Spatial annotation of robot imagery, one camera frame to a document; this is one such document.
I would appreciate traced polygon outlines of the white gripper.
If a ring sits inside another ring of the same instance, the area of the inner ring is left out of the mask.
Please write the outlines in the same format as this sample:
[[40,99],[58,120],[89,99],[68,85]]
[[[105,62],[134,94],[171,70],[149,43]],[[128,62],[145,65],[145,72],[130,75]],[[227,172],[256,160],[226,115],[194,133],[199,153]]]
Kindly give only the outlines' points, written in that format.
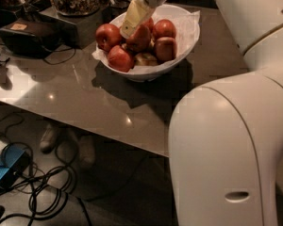
[[121,35],[128,39],[135,33],[138,26],[147,21],[154,13],[154,8],[161,6],[167,0],[132,0],[126,11]]

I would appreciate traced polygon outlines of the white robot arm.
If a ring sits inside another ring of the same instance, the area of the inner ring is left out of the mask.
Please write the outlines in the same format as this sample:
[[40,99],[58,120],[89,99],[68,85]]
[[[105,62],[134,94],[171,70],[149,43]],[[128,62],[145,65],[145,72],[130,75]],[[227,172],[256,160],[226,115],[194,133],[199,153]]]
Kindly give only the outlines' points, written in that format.
[[169,162],[179,226],[278,226],[283,157],[283,0],[215,0],[249,73],[177,104]]

